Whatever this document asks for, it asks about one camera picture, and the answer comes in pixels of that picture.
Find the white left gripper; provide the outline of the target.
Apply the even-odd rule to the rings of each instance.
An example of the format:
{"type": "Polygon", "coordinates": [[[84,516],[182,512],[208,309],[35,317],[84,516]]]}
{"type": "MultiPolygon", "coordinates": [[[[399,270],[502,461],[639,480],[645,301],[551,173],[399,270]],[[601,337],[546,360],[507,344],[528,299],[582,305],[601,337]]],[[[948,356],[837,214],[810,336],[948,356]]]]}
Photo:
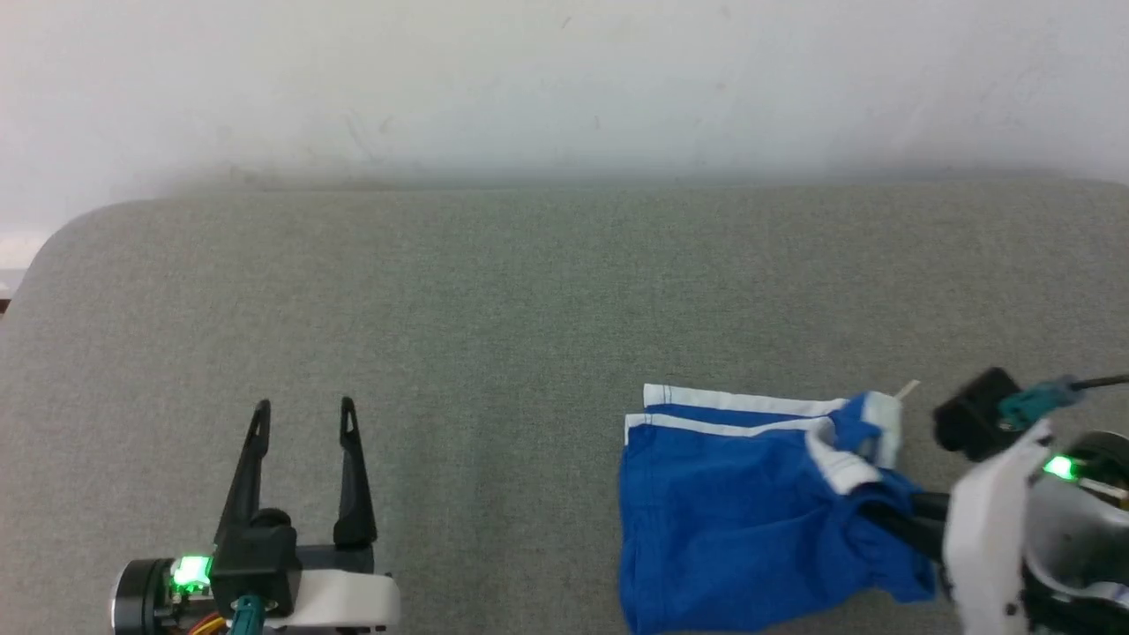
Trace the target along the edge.
{"type": "MultiPolygon", "coordinates": [[[[261,400],[251,415],[236,470],[215,529],[215,547],[234,527],[246,527],[259,513],[261,469],[269,452],[271,403],[261,400]]],[[[339,516],[333,543],[300,546],[303,573],[294,614],[269,617],[265,635],[379,635],[400,624],[399,582],[375,558],[378,527],[371,508],[370,478],[355,401],[341,399],[340,445],[343,451],[339,516]]]]}

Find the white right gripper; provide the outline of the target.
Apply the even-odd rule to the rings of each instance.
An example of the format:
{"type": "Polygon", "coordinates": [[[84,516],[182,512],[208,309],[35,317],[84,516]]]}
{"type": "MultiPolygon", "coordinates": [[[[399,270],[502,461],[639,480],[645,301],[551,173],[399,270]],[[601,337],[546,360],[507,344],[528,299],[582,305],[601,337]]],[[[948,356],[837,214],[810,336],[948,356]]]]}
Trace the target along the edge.
{"type": "Polygon", "coordinates": [[[1045,477],[1051,421],[1038,421],[948,493],[914,493],[903,513],[870,501],[860,514],[914,551],[942,562],[963,635],[1029,635],[1021,592],[1029,545],[1059,511],[1059,482],[1045,477]]]}

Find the blue shorts with white trim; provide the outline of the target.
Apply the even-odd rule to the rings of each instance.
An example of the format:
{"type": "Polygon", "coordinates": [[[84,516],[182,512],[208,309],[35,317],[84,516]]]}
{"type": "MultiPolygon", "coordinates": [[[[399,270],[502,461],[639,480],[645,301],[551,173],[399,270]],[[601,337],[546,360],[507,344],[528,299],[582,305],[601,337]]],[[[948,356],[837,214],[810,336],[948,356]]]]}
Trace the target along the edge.
{"type": "Polygon", "coordinates": [[[931,601],[933,562],[863,516],[911,510],[902,402],[645,385],[624,419],[620,594],[632,635],[765,630],[868,588],[931,601]]]}

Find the grey fabric sofa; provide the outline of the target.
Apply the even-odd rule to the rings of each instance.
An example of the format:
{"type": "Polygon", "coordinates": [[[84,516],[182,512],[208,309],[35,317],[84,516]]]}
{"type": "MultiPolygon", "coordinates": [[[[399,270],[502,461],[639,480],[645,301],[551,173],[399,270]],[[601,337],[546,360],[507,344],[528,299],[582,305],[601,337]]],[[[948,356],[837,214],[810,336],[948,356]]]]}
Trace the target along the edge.
{"type": "Polygon", "coordinates": [[[1129,371],[1129,185],[255,193],[82,214],[0,318],[0,635],[110,635],[129,560],[213,541],[251,414],[263,503],[329,542],[355,399],[403,634],[616,635],[642,389],[911,379],[899,463],[989,366],[1129,371]]]}

